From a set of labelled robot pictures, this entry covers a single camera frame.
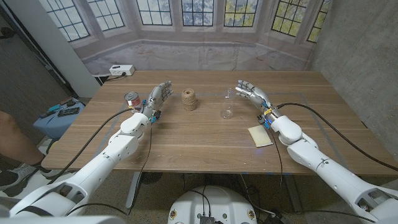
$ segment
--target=ball of twine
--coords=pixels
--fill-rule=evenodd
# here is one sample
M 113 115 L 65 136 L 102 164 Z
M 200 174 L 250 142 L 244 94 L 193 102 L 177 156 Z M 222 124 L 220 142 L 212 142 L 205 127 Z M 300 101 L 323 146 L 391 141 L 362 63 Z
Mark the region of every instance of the ball of twine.
M 182 103 L 186 110 L 194 110 L 197 108 L 198 99 L 192 89 L 185 89 L 182 91 Z

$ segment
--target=electrical outlet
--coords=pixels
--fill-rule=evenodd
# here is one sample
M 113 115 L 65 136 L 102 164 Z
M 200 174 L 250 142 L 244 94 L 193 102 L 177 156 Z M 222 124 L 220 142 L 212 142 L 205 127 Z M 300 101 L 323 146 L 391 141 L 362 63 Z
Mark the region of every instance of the electrical outlet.
M 121 76 L 123 72 L 126 72 L 126 75 L 132 75 L 135 69 L 132 65 L 112 65 L 109 71 L 111 75 Z

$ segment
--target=person's leg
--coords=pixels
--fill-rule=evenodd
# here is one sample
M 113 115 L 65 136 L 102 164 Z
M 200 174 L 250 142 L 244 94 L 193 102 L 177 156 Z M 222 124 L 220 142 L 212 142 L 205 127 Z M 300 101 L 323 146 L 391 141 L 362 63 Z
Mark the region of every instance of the person's leg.
M 44 155 L 19 129 L 15 119 L 0 111 L 0 154 L 28 165 L 40 164 Z

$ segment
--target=robotic arm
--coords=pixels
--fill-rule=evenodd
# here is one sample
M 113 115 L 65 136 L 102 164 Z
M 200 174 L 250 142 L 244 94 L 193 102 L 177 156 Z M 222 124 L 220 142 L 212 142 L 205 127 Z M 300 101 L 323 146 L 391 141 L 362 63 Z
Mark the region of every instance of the robotic arm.
M 173 93 L 171 86 L 171 81 L 167 81 L 155 87 L 142 113 L 135 113 L 123 121 L 121 129 L 109 139 L 108 146 L 100 154 L 73 177 L 43 186 L 23 198 L 9 211 L 10 217 L 63 217 L 70 210 L 88 203 L 113 168 L 136 151 L 138 142 L 144 136 L 142 128 L 159 119 L 159 109 Z M 80 208 L 69 216 L 81 214 L 83 211 L 84 208 Z
M 319 151 L 316 142 L 303 133 L 299 125 L 273 107 L 258 87 L 239 80 L 236 90 L 237 95 L 249 98 L 263 113 L 258 117 L 261 124 L 279 132 L 279 140 L 287 146 L 291 158 L 316 172 L 355 213 L 375 222 L 398 218 L 398 191 L 363 181 Z

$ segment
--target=sponge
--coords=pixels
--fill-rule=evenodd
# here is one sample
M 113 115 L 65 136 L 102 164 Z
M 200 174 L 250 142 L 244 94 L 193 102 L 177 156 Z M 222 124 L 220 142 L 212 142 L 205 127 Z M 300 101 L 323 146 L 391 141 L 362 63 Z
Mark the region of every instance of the sponge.
M 259 125 L 256 127 L 248 128 L 248 131 L 250 132 L 250 135 L 253 138 L 256 147 L 272 145 L 272 141 L 263 126 Z

